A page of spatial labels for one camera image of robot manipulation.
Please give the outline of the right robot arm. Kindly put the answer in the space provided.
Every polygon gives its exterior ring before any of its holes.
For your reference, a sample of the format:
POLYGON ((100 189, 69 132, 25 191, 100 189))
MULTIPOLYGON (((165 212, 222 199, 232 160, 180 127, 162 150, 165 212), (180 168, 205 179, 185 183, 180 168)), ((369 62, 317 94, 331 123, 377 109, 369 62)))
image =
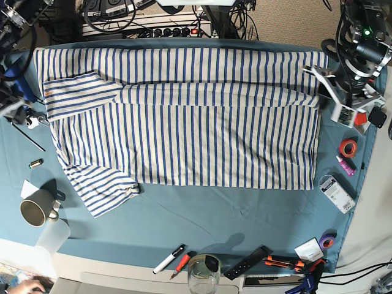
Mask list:
POLYGON ((24 77, 31 63, 37 43, 35 23, 53 5, 53 1, 2 1, 1 2, 1 59, 4 59, 22 39, 22 30, 28 27, 31 45, 24 66, 16 74, 7 75, 1 67, 1 117, 14 124, 24 124, 26 110, 33 102, 14 94, 8 85, 24 77))

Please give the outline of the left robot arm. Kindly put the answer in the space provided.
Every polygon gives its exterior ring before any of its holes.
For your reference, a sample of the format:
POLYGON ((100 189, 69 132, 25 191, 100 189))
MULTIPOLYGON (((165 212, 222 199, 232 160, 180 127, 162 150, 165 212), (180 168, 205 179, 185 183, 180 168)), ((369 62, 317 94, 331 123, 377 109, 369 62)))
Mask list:
POLYGON ((334 70, 306 66, 340 110, 353 110, 369 100, 371 85, 391 60, 391 37, 386 30, 383 6, 391 1, 341 1, 341 16, 334 39, 325 39, 322 50, 337 62, 334 70))

